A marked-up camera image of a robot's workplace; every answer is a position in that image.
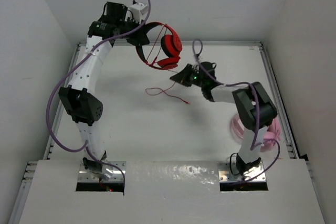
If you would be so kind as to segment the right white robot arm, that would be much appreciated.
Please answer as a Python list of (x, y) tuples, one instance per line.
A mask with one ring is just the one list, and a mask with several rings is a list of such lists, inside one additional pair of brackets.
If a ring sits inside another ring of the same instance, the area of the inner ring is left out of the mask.
[(256, 82), (224, 84), (215, 77), (216, 63), (187, 64), (170, 80), (185, 87), (201, 88), (203, 97), (210, 102), (232, 103), (244, 126), (243, 142), (236, 156), (236, 168), (240, 175), (259, 165), (262, 139), (266, 128), (277, 116), (277, 109), (263, 85)]

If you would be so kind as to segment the red headphones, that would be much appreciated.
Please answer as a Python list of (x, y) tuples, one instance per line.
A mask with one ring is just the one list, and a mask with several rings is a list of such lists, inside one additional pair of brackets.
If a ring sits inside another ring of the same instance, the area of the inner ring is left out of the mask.
[(149, 40), (147, 40), (145, 43), (140, 44), (139, 46), (136, 46), (136, 52), (138, 54), (138, 57), (140, 60), (145, 63), (147, 66), (156, 69), (156, 70), (171, 70), (177, 67), (177, 64), (180, 60), (180, 52), (182, 51), (182, 42), (176, 33), (176, 31), (171, 28), (167, 24), (163, 24), (161, 22), (150, 22), (143, 26), (142, 31), (144, 33), (144, 37), (147, 38), (146, 34), (153, 28), (157, 26), (162, 26), (166, 28), (170, 34), (164, 35), (161, 40), (161, 49), (167, 56), (167, 58), (156, 61), (156, 58), (152, 63), (148, 63), (148, 61), (145, 59), (145, 55), (142, 49), (143, 45), (148, 45)]

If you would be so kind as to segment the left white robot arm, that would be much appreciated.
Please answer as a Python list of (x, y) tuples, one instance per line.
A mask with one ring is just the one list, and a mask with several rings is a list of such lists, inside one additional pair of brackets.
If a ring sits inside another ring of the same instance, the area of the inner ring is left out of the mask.
[(99, 124), (103, 112), (102, 102), (95, 97), (95, 87), (102, 65), (110, 53), (115, 39), (138, 28), (149, 13), (149, 5), (107, 2), (103, 13), (89, 27), (83, 59), (73, 72), (72, 79), (58, 95), (66, 112), (76, 123), (85, 145), (83, 164), (94, 174), (112, 172), (106, 163), (106, 151), (100, 138)]

